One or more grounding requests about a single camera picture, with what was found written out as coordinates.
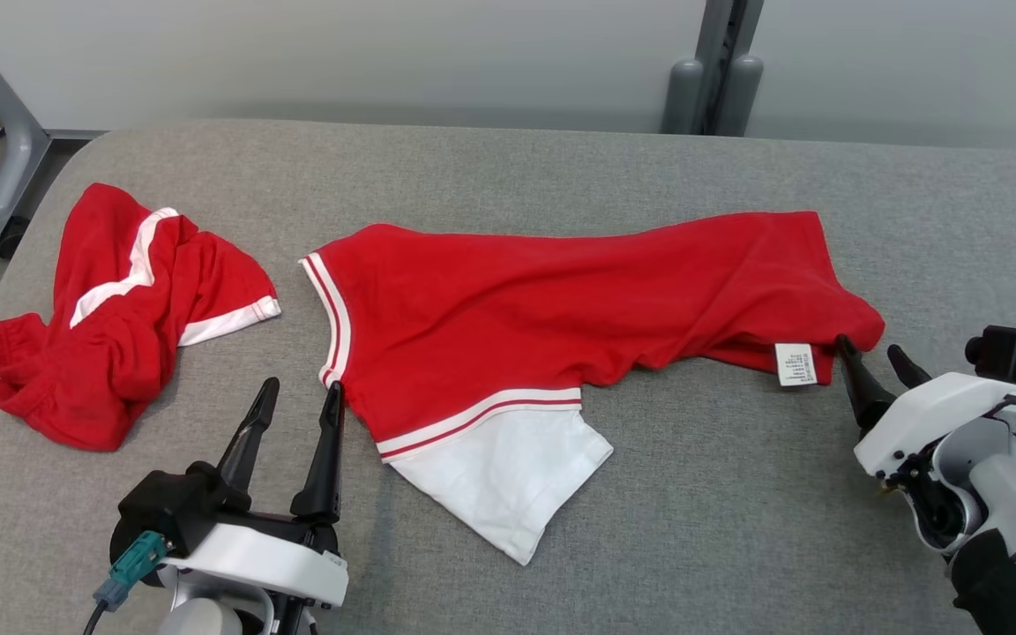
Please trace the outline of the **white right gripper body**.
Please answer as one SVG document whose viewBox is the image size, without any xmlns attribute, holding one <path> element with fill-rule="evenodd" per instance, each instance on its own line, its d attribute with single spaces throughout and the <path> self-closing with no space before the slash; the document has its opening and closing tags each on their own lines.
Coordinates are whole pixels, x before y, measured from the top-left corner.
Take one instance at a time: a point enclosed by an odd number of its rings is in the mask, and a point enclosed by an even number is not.
<svg viewBox="0 0 1016 635">
<path fill-rule="evenodd" d="M 872 477 L 896 473 L 908 455 L 995 410 L 1016 385 L 948 371 L 899 395 L 854 449 Z"/>
</svg>

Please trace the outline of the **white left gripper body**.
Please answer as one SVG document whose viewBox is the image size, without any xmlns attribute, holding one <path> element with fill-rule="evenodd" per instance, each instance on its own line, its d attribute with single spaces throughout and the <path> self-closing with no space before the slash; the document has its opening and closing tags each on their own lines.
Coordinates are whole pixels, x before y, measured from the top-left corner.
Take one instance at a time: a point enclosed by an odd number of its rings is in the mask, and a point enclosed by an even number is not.
<svg viewBox="0 0 1016 635">
<path fill-rule="evenodd" d="M 226 609 L 273 609 L 274 596 L 339 608 L 350 590 L 347 562 L 334 549 L 307 546 L 306 535 L 277 537 L 254 526 L 258 516 L 213 512 L 205 538 L 189 555 L 170 555 L 161 584 L 175 607 L 209 600 Z"/>
</svg>

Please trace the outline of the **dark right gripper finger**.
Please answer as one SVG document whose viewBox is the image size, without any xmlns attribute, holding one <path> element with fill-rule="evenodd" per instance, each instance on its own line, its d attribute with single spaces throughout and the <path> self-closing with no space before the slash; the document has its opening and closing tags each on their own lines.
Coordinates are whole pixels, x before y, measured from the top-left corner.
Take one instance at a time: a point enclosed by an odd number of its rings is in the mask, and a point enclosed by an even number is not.
<svg viewBox="0 0 1016 635">
<path fill-rule="evenodd" d="M 916 364 L 914 359 L 908 356 L 906 351 L 902 350 L 900 345 L 896 345 L 896 343 L 892 343 L 892 345 L 887 347 L 887 359 L 900 384 L 906 386 L 908 389 L 915 389 L 915 387 L 926 385 L 932 379 L 931 374 L 920 367 L 919 364 Z"/>
<path fill-rule="evenodd" d="M 862 350 L 845 333 L 835 338 L 835 350 L 858 429 L 860 433 L 870 433 L 896 401 L 896 395 L 887 391 L 864 366 Z"/>
</svg>

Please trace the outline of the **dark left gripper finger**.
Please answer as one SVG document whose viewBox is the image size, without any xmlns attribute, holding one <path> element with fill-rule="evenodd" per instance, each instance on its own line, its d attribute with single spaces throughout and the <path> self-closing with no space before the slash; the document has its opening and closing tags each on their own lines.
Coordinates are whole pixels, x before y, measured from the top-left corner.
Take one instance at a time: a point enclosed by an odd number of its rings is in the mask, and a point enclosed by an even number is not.
<svg viewBox="0 0 1016 635">
<path fill-rule="evenodd" d="M 318 419 L 317 441 L 305 486 L 293 498 L 290 513 L 308 522 L 336 523 L 341 518 L 341 454 L 344 430 L 344 386 L 328 386 Z"/>
<path fill-rule="evenodd" d="M 223 452 L 217 471 L 221 482 L 223 506 L 227 510 L 243 513 L 250 509 L 251 475 L 257 465 L 262 436 L 269 430 L 277 407 L 279 390 L 280 381 L 276 377 L 268 377 L 259 386 L 257 397 Z"/>
</svg>

